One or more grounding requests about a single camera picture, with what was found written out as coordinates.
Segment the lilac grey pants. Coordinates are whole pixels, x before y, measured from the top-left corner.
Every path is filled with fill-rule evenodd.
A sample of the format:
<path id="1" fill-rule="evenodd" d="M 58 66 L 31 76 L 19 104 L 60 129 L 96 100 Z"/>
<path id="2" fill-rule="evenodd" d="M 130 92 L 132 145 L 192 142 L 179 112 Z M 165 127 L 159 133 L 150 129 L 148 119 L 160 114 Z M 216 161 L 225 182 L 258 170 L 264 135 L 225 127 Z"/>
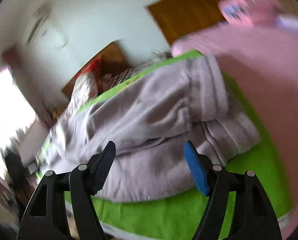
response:
<path id="1" fill-rule="evenodd" d="M 212 55 L 157 68 L 59 119 L 46 139 L 44 169 L 71 171 L 112 141 L 116 157 L 98 196 L 116 203 L 167 198 L 194 185 L 183 154 L 188 140 L 221 166 L 261 140 Z"/>

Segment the black chair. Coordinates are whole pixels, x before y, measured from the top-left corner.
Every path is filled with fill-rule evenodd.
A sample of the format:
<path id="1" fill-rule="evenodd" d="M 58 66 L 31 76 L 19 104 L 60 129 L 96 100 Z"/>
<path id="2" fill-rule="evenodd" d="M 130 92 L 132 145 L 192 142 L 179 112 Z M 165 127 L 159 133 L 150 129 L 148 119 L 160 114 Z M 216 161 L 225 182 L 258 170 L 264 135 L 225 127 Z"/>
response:
<path id="1" fill-rule="evenodd" d="M 13 148 L 5 148 L 3 160 L 10 181 L 8 184 L 14 191 L 18 200 L 26 206 L 35 191 L 35 186 L 29 180 L 30 175 L 28 170 L 23 166 L 20 154 L 14 151 Z"/>

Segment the bright window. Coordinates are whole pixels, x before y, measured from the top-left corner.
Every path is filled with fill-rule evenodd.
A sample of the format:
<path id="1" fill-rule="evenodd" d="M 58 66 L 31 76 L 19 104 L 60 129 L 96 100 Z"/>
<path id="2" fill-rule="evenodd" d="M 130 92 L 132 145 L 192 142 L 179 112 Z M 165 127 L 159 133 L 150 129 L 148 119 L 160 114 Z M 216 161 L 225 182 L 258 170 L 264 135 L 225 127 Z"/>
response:
<path id="1" fill-rule="evenodd" d="M 6 166 L 3 150 L 20 141 L 37 120 L 37 114 L 20 92 L 10 69 L 0 69 L 0 177 L 4 177 Z"/>

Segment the pink floral quilt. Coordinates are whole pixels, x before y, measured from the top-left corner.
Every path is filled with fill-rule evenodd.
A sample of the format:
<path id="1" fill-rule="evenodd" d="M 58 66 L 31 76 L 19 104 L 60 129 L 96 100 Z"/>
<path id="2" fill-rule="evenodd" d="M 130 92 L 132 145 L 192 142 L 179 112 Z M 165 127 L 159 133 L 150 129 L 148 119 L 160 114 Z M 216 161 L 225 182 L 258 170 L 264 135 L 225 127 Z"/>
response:
<path id="1" fill-rule="evenodd" d="M 97 94 L 98 87 L 93 73 L 81 74 L 74 83 L 71 99 L 67 107 L 68 110 L 72 113 L 77 111 L 82 105 L 96 97 Z"/>

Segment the pink bed sheet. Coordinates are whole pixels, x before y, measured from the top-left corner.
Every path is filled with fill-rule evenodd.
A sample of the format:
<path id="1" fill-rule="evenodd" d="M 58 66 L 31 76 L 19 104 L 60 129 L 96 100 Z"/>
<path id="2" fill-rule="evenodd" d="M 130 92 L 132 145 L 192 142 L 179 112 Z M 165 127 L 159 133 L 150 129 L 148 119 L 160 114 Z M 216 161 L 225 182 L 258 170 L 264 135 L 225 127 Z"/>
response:
<path id="1" fill-rule="evenodd" d="M 279 27 L 221 25 L 172 44 L 215 55 L 264 122 L 280 153 L 296 207 L 284 237 L 298 239 L 298 33 Z"/>

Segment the checkered bed sheet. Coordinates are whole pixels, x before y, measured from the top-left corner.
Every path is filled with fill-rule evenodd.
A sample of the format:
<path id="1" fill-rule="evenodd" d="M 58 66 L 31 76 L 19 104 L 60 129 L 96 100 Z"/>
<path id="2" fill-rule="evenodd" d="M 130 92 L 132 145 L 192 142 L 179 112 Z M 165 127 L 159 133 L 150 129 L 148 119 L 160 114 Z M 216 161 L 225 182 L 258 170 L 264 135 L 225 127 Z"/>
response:
<path id="1" fill-rule="evenodd" d="M 132 76 L 138 74 L 141 72 L 141 68 L 128 68 L 125 71 L 121 72 L 120 74 L 117 74 L 116 76 L 113 76 L 110 80 L 104 91 L 112 89 L 113 87 L 119 85 L 120 83 L 123 83 L 127 79 L 130 79 Z"/>

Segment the red pillow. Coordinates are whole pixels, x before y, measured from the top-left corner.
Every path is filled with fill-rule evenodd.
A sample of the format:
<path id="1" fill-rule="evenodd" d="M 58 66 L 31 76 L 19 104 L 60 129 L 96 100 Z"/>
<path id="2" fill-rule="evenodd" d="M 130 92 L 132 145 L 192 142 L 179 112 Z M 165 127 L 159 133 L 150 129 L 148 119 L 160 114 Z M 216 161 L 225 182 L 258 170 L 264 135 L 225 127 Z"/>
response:
<path id="1" fill-rule="evenodd" d="M 102 85 L 101 79 L 101 69 L 103 65 L 103 57 L 98 56 L 91 60 L 85 67 L 83 67 L 77 74 L 76 77 L 81 76 L 82 74 L 92 73 L 93 77 L 97 83 L 97 86 L 100 87 Z"/>

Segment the white air conditioner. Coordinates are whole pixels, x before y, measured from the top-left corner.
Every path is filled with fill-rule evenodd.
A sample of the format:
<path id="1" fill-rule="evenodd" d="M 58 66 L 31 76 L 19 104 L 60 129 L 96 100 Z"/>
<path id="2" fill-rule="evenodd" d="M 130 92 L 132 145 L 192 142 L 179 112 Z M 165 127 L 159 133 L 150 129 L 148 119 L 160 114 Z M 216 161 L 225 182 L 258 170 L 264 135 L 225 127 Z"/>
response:
<path id="1" fill-rule="evenodd" d="M 23 34 L 24 45 L 29 46 L 37 36 L 40 28 L 48 20 L 51 14 L 51 6 L 48 3 L 42 4 L 33 12 Z"/>

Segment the pink folded quilt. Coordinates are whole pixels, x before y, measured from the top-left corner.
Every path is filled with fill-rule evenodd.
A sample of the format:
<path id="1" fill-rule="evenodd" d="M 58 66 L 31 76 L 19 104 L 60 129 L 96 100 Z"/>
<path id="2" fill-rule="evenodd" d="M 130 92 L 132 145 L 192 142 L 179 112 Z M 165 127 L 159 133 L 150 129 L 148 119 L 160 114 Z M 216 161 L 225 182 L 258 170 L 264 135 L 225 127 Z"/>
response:
<path id="1" fill-rule="evenodd" d="M 225 20 L 242 27 L 278 27 L 298 34 L 298 17 L 283 13 L 278 0 L 221 0 Z"/>

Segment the brown padded headboard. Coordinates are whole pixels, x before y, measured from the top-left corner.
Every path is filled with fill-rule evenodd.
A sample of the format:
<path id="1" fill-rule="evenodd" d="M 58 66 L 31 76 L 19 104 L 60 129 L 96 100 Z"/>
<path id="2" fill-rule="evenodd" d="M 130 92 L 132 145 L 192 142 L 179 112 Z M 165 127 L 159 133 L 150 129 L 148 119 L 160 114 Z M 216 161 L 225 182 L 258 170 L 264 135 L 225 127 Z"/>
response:
<path id="1" fill-rule="evenodd" d="M 167 43 L 224 21 L 221 0 L 158 0 L 147 6 Z"/>

